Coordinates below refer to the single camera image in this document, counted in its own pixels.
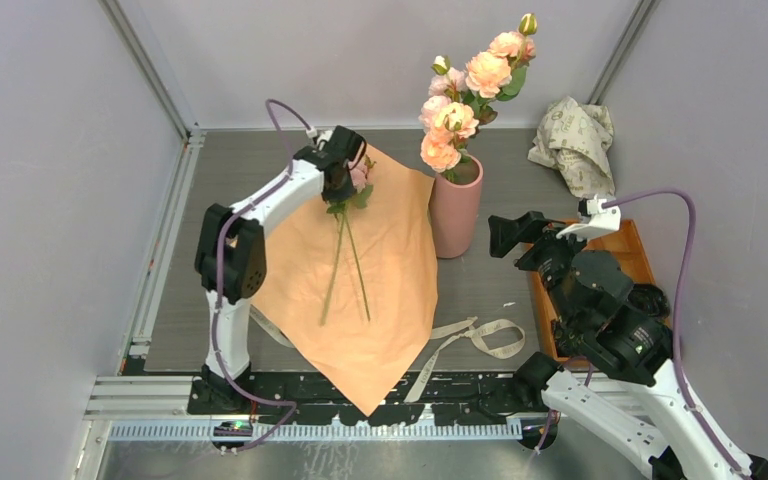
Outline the pink flower stem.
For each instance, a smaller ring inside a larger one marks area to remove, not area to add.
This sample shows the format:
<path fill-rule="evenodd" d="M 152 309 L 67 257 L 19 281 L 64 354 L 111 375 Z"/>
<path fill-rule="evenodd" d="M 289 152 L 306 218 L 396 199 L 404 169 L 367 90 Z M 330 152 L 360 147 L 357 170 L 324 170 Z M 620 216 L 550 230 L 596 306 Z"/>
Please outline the pink flower stem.
<path fill-rule="evenodd" d="M 453 184 L 474 182 L 478 167 L 467 150 L 479 125 L 473 109 L 443 95 L 432 96 L 421 107 L 419 120 L 424 129 L 422 161 Z"/>
<path fill-rule="evenodd" d="M 425 126 L 443 107 L 462 102 L 467 92 L 465 72 L 453 67 L 447 56 L 437 55 L 431 68 L 434 76 L 428 87 L 428 99 L 419 115 L 420 122 Z"/>
<path fill-rule="evenodd" d="M 469 104 L 480 125 L 487 125 L 498 116 L 492 102 L 510 101 L 521 92 L 527 69 L 536 57 L 532 36 L 537 30 L 536 15 L 526 13 L 516 30 L 499 33 L 486 50 L 466 63 L 465 84 L 472 95 Z"/>

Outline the green orange flower bouquet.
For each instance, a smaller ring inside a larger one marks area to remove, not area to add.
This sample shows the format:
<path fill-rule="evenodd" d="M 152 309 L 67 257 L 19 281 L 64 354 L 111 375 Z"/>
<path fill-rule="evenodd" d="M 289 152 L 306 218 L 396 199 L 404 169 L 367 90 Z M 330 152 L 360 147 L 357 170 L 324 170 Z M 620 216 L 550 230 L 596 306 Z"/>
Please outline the green orange flower bouquet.
<path fill-rule="evenodd" d="M 375 147 L 367 154 L 366 207 L 341 228 L 314 198 L 277 226 L 253 305 L 371 414 L 429 341 L 438 292 L 432 178 Z"/>

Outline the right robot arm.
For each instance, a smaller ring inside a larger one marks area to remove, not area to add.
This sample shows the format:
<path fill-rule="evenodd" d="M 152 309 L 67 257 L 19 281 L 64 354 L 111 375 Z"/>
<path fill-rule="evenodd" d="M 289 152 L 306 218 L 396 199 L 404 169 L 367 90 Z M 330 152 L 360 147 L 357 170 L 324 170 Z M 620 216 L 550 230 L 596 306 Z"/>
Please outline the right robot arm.
<path fill-rule="evenodd" d="M 516 400 L 527 410 L 567 415 L 651 479 L 768 479 L 768 460 L 730 441 L 680 379 L 672 328 L 629 302 L 635 283 L 611 252 L 588 249 L 621 225 L 618 208 L 574 224 L 536 211 L 491 216 L 489 253 L 502 258 L 527 244 L 516 267 L 538 276 L 562 331 L 578 340 L 578 355 L 636 398 L 648 421 L 604 400 L 544 353 L 515 372 Z"/>

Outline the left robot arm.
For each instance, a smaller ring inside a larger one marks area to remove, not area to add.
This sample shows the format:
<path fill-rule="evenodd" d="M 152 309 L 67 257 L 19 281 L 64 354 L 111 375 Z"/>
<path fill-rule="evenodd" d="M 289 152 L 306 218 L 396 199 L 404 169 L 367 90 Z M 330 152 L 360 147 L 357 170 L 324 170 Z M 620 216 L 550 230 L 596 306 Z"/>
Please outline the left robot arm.
<path fill-rule="evenodd" d="M 351 179 L 368 143 L 343 126 L 310 129 L 308 145 L 248 198 L 205 212 L 194 261 L 211 304 L 209 353 L 201 377 L 215 403 L 229 413 L 245 409 L 251 385 L 240 377 L 250 366 L 248 324 L 251 300 L 267 275 L 266 240 L 306 202 L 348 201 L 357 190 Z"/>

